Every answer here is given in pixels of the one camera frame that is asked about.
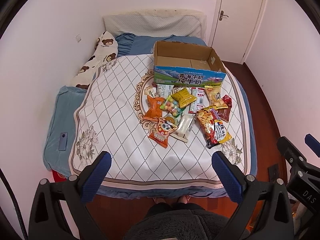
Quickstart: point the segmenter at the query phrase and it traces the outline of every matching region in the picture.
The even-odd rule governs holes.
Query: door handle
[[[224,15],[223,13],[224,13],[224,11],[221,11],[221,12],[220,12],[219,21],[222,21],[222,17],[223,17],[223,16],[226,16],[226,17],[228,17],[228,18],[229,18],[229,16],[228,16],[228,15]]]

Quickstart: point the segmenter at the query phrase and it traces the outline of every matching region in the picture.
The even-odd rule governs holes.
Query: red wooden floor
[[[286,181],[285,161],[276,148],[276,141],[280,136],[278,127],[260,86],[246,65],[230,62],[225,62],[225,65],[241,83],[248,96],[257,147],[257,179],[268,181],[268,167],[278,163],[280,177]],[[237,207],[237,204],[227,197],[191,198],[190,202],[227,217],[230,217]],[[109,239],[120,240],[132,225],[144,217],[153,204],[153,200],[149,198],[124,200],[96,195],[93,202],[87,204],[87,208]],[[255,221],[261,205],[262,203],[259,203],[256,206],[252,221]]]

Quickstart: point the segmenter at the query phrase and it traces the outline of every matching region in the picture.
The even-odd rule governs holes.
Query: quilted headboard cover
[[[133,33],[139,36],[191,36],[205,41],[207,16],[186,9],[145,9],[113,13],[103,17],[106,31],[113,36]]]

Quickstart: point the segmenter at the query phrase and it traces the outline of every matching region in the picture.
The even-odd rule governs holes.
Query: blue gripper pad
[[[308,133],[304,138],[304,142],[320,158],[320,143],[317,139]]]
[[[111,167],[111,155],[110,153],[105,152],[102,159],[96,165],[95,169],[92,171],[92,173],[90,174],[90,176],[82,186],[82,190],[81,190],[82,203],[88,203],[93,200],[103,179],[108,173],[110,167]]]
[[[225,163],[229,162],[228,159],[224,155],[223,157],[224,160],[218,154],[218,152],[215,152],[212,155],[212,168],[217,173],[231,201],[240,204],[243,200],[243,186],[239,183],[239,181],[236,179],[236,176]]]

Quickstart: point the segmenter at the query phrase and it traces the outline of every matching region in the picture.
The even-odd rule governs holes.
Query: door frame
[[[216,33],[216,29],[217,29],[217,25],[218,25],[219,14],[220,14],[220,10],[221,10],[221,2],[222,2],[222,0],[217,0],[216,8],[215,8],[215,11],[214,11],[212,28],[211,28],[209,42],[208,42],[208,46],[210,46],[210,47],[212,47],[212,45],[213,45],[213,39],[214,39],[214,36],[215,36],[215,33]],[[256,34],[258,32],[258,29],[260,27],[261,19],[262,19],[262,16],[263,16],[265,8],[266,8],[266,2],[267,2],[267,0],[262,0],[257,22],[256,22],[256,24],[254,26],[254,29],[253,29],[249,44],[248,44],[248,46],[247,46],[247,48],[245,50],[244,56],[242,57],[240,64],[243,64],[243,62],[247,58],[247,56],[249,54],[249,51],[250,51],[250,49],[252,47],[253,41],[254,41],[254,39],[256,37]]]

